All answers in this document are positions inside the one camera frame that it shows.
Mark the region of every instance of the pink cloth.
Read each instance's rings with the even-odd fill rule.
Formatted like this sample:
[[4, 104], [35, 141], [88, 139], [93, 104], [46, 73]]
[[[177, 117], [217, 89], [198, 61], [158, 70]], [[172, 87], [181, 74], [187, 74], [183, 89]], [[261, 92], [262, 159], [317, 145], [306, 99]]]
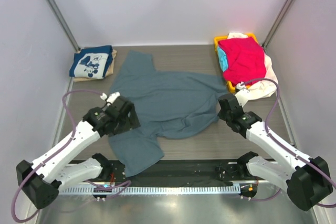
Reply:
[[253, 38], [225, 39], [218, 42], [225, 51], [228, 69], [223, 72], [226, 81], [236, 85], [240, 82], [266, 75], [264, 50]]

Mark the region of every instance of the beige folded cloth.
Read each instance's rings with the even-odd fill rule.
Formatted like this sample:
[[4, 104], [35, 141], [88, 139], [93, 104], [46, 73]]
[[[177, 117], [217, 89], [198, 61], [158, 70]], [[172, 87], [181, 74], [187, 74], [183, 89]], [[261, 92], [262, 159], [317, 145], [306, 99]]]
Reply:
[[[111, 74], [113, 74], [113, 70], [114, 70], [114, 59], [117, 56], [117, 51], [113, 50], [112, 51], [112, 58], [113, 61], [111, 63], [111, 65], [109, 66], [109, 68], [107, 69], [107, 72], [105, 74], [105, 77], [110, 76]], [[90, 79], [90, 78], [82, 78], [82, 77], [74, 77], [74, 82], [80, 82], [80, 81], [95, 81], [95, 80], [103, 80], [103, 79]]]

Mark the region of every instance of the robotic arm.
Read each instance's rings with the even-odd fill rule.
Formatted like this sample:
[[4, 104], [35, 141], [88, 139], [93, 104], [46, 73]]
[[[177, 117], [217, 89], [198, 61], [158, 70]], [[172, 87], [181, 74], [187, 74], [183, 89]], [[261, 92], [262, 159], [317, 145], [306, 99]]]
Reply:
[[296, 154], [291, 155], [273, 141], [265, 131], [265, 123], [253, 112], [244, 112], [243, 106], [248, 101], [248, 90], [241, 89], [236, 95], [232, 93], [221, 96], [218, 101], [221, 111], [218, 116], [244, 138], [259, 145], [277, 164], [266, 161], [258, 154], [249, 152], [237, 160], [242, 174], [261, 177], [286, 191], [291, 201], [301, 210], [308, 211], [333, 191], [332, 185], [318, 172], [303, 161], [318, 167], [330, 176], [329, 168], [321, 157], [311, 158], [295, 149], [280, 136], [268, 128], [269, 133], [282, 145]]
[[104, 135], [116, 135], [140, 126], [134, 104], [120, 93], [109, 97], [103, 94], [105, 106], [90, 109], [76, 127], [76, 133], [69, 145], [45, 164], [43, 161], [60, 150], [69, 139], [71, 133], [55, 145], [43, 156], [29, 163], [25, 160], [16, 166], [19, 185], [25, 177], [39, 164], [43, 166], [24, 185], [23, 191], [37, 209], [50, 205], [59, 191], [74, 186], [84, 180], [106, 179], [112, 173], [108, 160], [101, 154], [94, 154], [88, 160], [65, 168], [83, 149]]

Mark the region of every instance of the pile of clothes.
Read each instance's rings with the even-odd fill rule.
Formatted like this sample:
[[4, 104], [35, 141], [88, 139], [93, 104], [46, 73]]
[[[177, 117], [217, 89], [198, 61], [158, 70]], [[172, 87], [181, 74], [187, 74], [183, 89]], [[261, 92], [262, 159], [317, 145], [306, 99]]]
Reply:
[[[218, 42], [216, 49], [223, 77], [234, 86], [258, 78], [278, 83], [271, 58], [252, 37], [230, 33], [227, 39]], [[254, 81], [250, 84], [250, 100], [270, 97], [276, 91], [275, 84], [270, 81]]]
[[74, 55], [69, 75], [74, 82], [104, 79], [113, 74], [116, 55], [112, 46], [82, 49]]

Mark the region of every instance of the yellow laundry basket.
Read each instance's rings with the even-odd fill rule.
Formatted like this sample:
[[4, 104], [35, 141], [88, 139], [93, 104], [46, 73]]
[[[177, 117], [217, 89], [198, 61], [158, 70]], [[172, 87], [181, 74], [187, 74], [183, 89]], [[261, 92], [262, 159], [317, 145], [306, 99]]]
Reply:
[[[253, 38], [256, 41], [256, 43], [259, 43], [258, 40], [257, 40], [257, 37], [254, 34], [246, 33], [245, 35], [247, 35], [247, 37]], [[217, 56], [218, 56], [218, 52], [217, 52], [218, 42], [221, 41], [221, 40], [227, 39], [227, 37], [228, 36], [221, 36], [221, 37], [216, 37], [214, 39], [215, 40], [215, 51], [217, 53]], [[229, 90], [229, 92], [231, 92], [231, 93], [236, 92], [236, 87], [233, 86], [233, 84], [230, 81], [226, 81], [226, 86], [227, 86], [227, 89]]]

